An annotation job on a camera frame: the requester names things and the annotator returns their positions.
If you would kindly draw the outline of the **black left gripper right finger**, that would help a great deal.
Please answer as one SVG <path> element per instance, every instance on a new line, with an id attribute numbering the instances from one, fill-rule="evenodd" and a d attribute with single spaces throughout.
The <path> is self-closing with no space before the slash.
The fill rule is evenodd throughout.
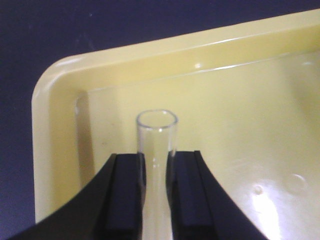
<path id="1" fill-rule="evenodd" d="M 175 240 L 265 240 L 226 193 L 201 152 L 168 154 L 166 191 Z"/>

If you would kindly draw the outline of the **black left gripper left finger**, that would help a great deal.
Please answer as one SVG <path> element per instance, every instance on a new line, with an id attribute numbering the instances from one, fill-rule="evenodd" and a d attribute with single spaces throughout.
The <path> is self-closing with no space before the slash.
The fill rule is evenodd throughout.
<path id="1" fill-rule="evenodd" d="M 69 202 L 13 240 L 140 240 L 143 166 L 137 154 L 111 154 Z"/>

